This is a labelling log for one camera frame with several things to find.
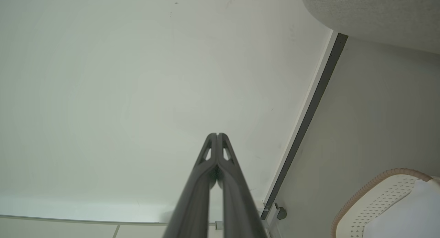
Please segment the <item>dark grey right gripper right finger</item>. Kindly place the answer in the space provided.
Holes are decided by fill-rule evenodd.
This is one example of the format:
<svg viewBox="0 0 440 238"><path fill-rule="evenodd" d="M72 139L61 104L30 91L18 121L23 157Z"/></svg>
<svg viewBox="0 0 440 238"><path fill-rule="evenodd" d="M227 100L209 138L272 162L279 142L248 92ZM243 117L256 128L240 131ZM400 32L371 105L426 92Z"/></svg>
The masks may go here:
<svg viewBox="0 0 440 238"><path fill-rule="evenodd" d="M228 136L217 136L218 183L223 191L225 238L266 238L256 205Z"/></svg>

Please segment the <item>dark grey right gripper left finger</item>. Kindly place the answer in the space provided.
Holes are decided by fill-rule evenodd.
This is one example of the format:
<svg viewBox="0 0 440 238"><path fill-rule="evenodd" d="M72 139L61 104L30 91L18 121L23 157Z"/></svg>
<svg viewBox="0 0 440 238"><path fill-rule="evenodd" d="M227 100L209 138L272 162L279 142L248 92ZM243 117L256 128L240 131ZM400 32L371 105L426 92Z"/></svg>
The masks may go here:
<svg viewBox="0 0 440 238"><path fill-rule="evenodd" d="M216 133L207 136L164 238L207 238L210 191L217 180L216 142Z"/></svg>

